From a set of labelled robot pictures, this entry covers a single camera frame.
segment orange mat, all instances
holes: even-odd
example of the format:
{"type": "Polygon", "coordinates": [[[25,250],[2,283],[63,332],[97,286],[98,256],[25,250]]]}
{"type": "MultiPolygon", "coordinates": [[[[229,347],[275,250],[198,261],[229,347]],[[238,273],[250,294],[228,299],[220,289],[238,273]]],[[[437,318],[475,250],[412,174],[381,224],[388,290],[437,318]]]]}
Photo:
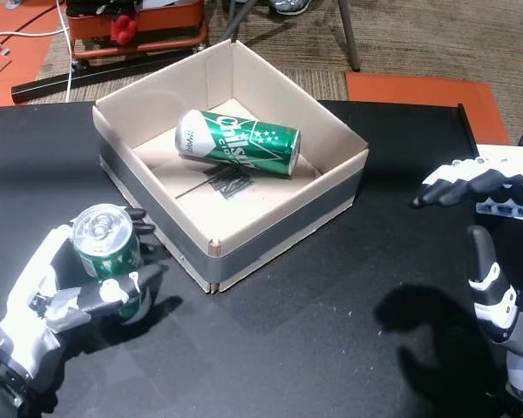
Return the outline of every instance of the orange mat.
{"type": "Polygon", "coordinates": [[[409,105],[463,104],[478,144],[510,143],[490,86],[449,78],[346,72],[349,100],[409,105]]]}
{"type": "MultiPolygon", "coordinates": [[[[0,31],[17,29],[53,4],[53,0],[24,0],[17,9],[6,10],[4,3],[0,3],[0,31]]],[[[58,13],[51,10],[24,28],[23,32],[52,32],[58,27],[58,13]]],[[[11,63],[0,72],[0,106],[14,105],[11,100],[12,85],[28,83],[37,78],[50,45],[51,37],[12,37],[8,40],[4,48],[11,50],[8,56],[11,63]]]]}

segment soda can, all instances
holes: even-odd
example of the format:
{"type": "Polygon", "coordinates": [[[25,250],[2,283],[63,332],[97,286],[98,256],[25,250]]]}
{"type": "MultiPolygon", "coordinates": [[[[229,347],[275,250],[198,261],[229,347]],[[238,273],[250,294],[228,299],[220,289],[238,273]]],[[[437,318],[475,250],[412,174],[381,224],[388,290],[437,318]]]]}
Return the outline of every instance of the soda can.
{"type": "Polygon", "coordinates": [[[180,118],[175,144],[182,155],[290,176],[298,160],[300,132],[257,120],[192,110],[180,118]]]}
{"type": "MultiPolygon", "coordinates": [[[[91,206],[73,224],[73,245],[87,274],[96,280],[128,274],[142,265],[130,215],[116,205],[91,206]]],[[[140,320],[151,306],[147,289],[120,309],[125,324],[140,320]]]]}

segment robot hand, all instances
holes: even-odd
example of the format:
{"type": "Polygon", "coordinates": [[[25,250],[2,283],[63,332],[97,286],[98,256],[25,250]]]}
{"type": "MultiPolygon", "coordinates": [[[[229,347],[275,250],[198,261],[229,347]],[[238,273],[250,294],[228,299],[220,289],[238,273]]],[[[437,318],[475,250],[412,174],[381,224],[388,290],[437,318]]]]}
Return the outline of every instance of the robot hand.
{"type": "Polygon", "coordinates": [[[508,392],[523,402],[523,292],[502,272],[485,228],[470,226],[467,238],[467,272],[477,319],[486,335],[507,350],[508,392]]]}
{"type": "MultiPolygon", "coordinates": [[[[136,235],[153,232],[154,226],[142,221],[145,211],[126,211],[136,235]]],[[[140,244],[140,251],[147,249],[140,244]]],[[[143,292],[148,295],[147,284],[162,272],[161,265],[151,264],[97,281],[86,277],[80,264],[71,243],[71,227],[60,226],[45,237],[10,291],[7,312],[0,321],[0,418],[18,416],[29,389],[35,386],[43,358],[61,347],[61,333],[115,314],[143,292]],[[74,274],[81,277],[69,281],[77,279],[80,286],[62,288],[66,277],[74,274]]]]}
{"type": "Polygon", "coordinates": [[[494,214],[511,216],[513,206],[523,207],[523,158],[478,157],[456,159],[451,165],[441,165],[423,181],[411,205],[414,208],[447,207],[464,199],[485,202],[486,211],[492,211],[496,204],[506,204],[496,206],[494,214]]]}

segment wire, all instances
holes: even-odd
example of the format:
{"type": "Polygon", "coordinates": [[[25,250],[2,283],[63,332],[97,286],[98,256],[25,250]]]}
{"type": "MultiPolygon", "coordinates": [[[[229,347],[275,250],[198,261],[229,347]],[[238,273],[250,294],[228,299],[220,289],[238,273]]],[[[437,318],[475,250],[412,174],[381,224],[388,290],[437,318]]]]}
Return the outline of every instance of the wire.
{"type": "Polygon", "coordinates": [[[66,86],[66,103],[70,103],[70,88],[71,88],[71,45],[70,37],[68,37],[68,28],[66,28],[66,23],[62,17],[62,10],[60,9],[60,2],[56,0],[56,10],[58,12],[58,17],[60,18],[60,24],[62,25],[62,30],[64,31],[64,36],[66,38],[66,44],[68,45],[68,53],[70,57],[68,59],[68,85],[66,86]]]}
{"type": "Polygon", "coordinates": [[[52,35],[57,35],[58,33],[62,33],[64,30],[55,30],[54,32],[45,32],[45,33],[27,33],[27,32],[15,32],[15,31],[5,31],[0,32],[0,37],[3,37],[4,35],[8,35],[7,39],[10,39],[11,37],[51,37],[52,35]]]}
{"type": "MultiPolygon", "coordinates": [[[[27,22],[25,22],[24,24],[22,24],[20,27],[18,27],[17,29],[14,30],[14,32],[19,32],[21,30],[23,30],[24,28],[26,28],[27,26],[29,26],[30,24],[32,24],[33,22],[35,22],[37,19],[39,19],[40,17],[46,15],[49,11],[52,11],[56,9],[56,5],[52,5],[51,7],[49,7],[48,9],[45,9],[43,11],[41,11],[39,14],[37,14],[36,16],[32,17],[30,20],[28,20],[27,22]]],[[[0,44],[3,44],[4,42],[8,41],[8,39],[10,39],[12,36],[14,35],[9,35],[7,37],[5,37],[2,42],[0,44]]]]}

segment can lid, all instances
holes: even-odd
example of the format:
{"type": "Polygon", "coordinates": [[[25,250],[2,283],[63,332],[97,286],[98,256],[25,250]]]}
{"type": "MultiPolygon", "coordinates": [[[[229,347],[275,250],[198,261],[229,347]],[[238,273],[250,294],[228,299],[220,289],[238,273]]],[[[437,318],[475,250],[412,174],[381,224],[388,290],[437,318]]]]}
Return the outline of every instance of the can lid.
{"type": "Polygon", "coordinates": [[[104,203],[79,214],[73,224],[73,244],[81,253],[105,256],[122,248],[132,232],[130,215],[119,206],[104,203]]]}

